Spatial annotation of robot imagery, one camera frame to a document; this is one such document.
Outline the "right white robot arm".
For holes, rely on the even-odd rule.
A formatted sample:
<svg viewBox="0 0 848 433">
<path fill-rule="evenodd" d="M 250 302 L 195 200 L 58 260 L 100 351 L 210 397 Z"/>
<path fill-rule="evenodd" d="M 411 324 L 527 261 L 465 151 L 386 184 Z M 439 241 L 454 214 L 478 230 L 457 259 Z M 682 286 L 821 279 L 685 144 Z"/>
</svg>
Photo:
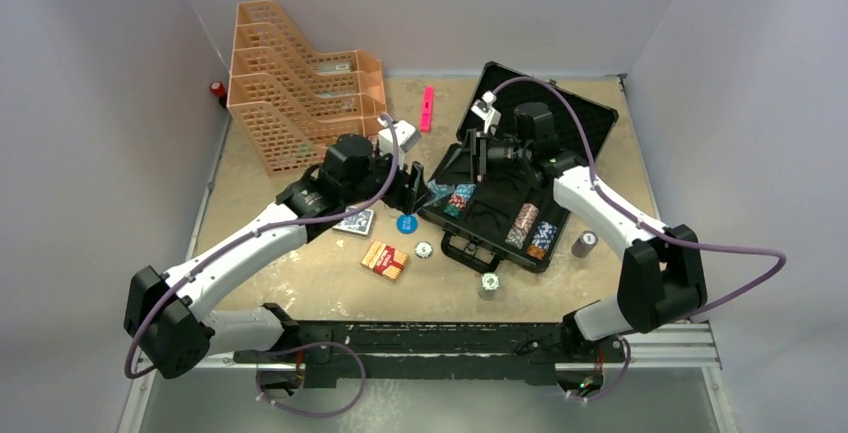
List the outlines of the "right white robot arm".
<svg viewBox="0 0 848 433">
<path fill-rule="evenodd" d="M 494 168 L 522 168 L 527 178 L 550 187 L 553 201 L 584 220 L 621 261 L 614 295 L 564 317 L 561 345 L 569 357 L 584 360 L 602 339 L 653 331 L 706 304 L 700 245 L 689 227 L 669 227 L 608 189 L 591 155 L 560 142 L 546 104 L 519 105 L 515 133 L 500 134 L 494 102 L 487 92 L 470 108 L 482 121 L 467 134 L 474 179 L 485 179 Z"/>
</svg>

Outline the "white poker chip stack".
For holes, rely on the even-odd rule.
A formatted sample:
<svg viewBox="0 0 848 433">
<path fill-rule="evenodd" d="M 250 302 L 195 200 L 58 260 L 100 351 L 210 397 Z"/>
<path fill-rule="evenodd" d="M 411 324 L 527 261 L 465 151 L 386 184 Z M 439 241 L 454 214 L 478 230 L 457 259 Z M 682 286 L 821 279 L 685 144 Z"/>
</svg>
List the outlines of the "white poker chip stack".
<svg viewBox="0 0 848 433">
<path fill-rule="evenodd" d="M 477 295 L 483 301 L 493 300 L 500 288 L 500 279 L 495 273 L 484 273 L 478 283 Z"/>
<path fill-rule="evenodd" d="M 594 231 L 585 230 L 580 233 L 571 246 L 571 253 L 576 258 L 585 258 L 598 244 L 598 237 Z"/>
</svg>

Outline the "white poker chip stack front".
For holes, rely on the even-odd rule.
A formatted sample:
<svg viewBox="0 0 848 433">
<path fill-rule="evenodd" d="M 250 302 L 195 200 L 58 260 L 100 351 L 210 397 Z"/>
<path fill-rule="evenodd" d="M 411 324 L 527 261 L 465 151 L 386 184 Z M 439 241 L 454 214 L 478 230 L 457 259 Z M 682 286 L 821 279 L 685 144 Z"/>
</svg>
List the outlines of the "white poker chip stack front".
<svg viewBox="0 0 848 433">
<path fill-rule="evenodd" d="M 477 295 L 483 301 L 493 300 L 500 288 L 500 279 L 495 273 L 484 273 L 478 283 Z"/>
</svg>

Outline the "black poker chip case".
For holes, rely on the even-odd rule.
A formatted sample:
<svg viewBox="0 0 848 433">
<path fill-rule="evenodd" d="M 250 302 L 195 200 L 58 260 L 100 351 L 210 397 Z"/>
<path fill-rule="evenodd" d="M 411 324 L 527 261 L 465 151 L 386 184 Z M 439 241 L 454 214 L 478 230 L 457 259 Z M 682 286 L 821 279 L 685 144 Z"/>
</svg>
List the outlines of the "black poker chip case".
<svg viewBox="0 0 848 433">
<path fill-rule="evenodd" d="M 494 61 L 484 66 L 470 107 L 486 93 L 495 96 L 499 122 L 486 126 L 473 110 L 464 114 L 431 177 L 455 191 L 419 214 L 442 228 L 442 252 L 478 273 L 503 261 L 542 273 L 570 215 L 553 198 L 553 177 L 598 156 L 618 113 Z"/>
</svg>

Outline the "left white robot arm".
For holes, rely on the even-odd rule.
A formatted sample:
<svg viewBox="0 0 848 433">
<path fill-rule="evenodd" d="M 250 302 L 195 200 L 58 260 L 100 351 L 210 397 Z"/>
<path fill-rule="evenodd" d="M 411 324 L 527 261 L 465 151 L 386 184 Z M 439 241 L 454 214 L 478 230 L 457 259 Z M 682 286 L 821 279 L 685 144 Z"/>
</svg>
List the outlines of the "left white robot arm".
<svg viewBox="0 0 848 433">
<path fill-rule="evenodd" d="M 419 139 L 419 132 L 404 122 L 381 130 L 376 144 L 360 135 L 342 135 L 321 163 L 308 167 L 225 240 L 163 273 L 152 267 L 135 273 L 124 317 L 132 338 L 126 376 L 143 376 L 135 367 L 138 352 L 149 360 L 148 372 L 158 371 L 166 379 L 211 355 L 262 351 L 275 362 L 292 358 L 297 324 L 282 308 L 267 304 L 218 311 L 218 304 L 270 263 L 378 201 L 405 214 L 419 209 L 429 196 L 423 167 L 404 163 Z"/>
</svg>

